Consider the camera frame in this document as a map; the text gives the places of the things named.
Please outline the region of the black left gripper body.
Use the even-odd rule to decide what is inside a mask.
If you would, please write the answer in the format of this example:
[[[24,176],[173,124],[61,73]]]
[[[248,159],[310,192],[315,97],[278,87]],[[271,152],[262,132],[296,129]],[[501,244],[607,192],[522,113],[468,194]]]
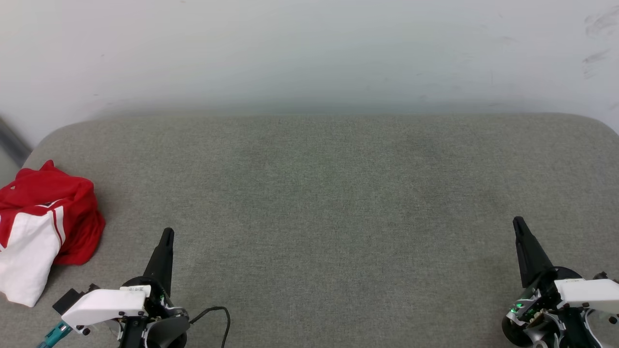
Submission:
[[[190,328],[189,315],[180,306],[172,304],[161,284],[149,277],[135,277],[122,284],[126,290],[147,293],[143,310],[134,316],[124,315],[119,320],[120,348],[184,348]]]

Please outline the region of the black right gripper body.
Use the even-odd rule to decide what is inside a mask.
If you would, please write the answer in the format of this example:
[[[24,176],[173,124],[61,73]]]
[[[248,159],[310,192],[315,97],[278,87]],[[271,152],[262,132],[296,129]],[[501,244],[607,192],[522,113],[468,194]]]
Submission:
[[[602,343],[589,323],[594,309],[590,303],[568,304],[559,286],[576,281],[575,271],[553,267],[535,280],[532,306],[525,318],[527,348],[601,348]]]

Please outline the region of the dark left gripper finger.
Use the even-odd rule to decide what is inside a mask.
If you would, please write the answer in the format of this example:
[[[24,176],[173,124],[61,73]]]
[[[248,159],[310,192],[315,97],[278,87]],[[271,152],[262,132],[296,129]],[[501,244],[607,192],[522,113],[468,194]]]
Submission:
[[[173,241],[175,232],[165,228],[155,247],[143,276],[155,279],[161,284],[166,295],[172,295]]]

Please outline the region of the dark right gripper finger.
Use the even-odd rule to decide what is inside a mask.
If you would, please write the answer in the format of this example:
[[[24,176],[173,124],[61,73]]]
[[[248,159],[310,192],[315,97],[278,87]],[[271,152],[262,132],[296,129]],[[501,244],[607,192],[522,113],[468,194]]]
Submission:
[[[513,218],[516,253],[523,288],[528,288],[544,271],[554,267],[524,218]]]

